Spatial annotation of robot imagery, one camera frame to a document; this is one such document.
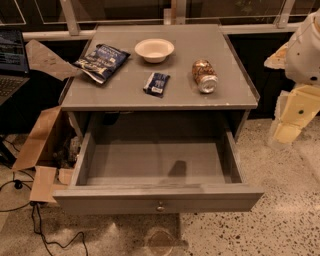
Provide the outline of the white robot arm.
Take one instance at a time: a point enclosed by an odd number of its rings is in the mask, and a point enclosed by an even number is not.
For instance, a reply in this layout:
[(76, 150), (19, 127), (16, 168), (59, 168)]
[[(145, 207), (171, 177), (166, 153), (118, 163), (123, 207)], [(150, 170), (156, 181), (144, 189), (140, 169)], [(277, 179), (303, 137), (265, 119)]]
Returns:
[(320, 9), (307, 16), (264, 66), (283, 69), (295, 83), (278, 97), (271, 128), (273, 142), (292, 143), (320, 112)]

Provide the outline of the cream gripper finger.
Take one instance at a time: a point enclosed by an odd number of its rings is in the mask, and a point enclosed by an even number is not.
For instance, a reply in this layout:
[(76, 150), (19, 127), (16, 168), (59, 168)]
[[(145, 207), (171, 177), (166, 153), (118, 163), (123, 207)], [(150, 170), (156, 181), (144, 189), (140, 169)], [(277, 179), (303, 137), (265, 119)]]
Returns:
[(273, 138), (279, 143), (292, 143), (301, 133), (302, 129), (298, 126), (279, 123), (276, 125)]

